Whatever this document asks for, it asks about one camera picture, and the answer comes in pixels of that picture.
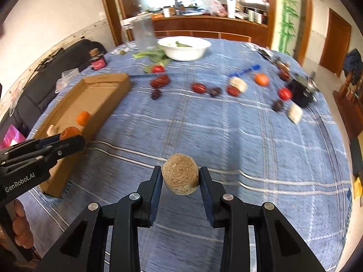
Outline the person's left hand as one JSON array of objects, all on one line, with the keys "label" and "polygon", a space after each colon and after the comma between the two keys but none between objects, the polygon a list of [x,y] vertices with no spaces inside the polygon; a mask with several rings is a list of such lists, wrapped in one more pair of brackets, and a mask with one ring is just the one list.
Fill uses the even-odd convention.
[{"label": "person's left hand", "polygon": [[14,201],[14,211],[16,217],[13,220],[12,227],[15,233],[15,242],[18,246],[31,249],[34,244],[33,234],[31,233],[24,207],[18,199]]}]

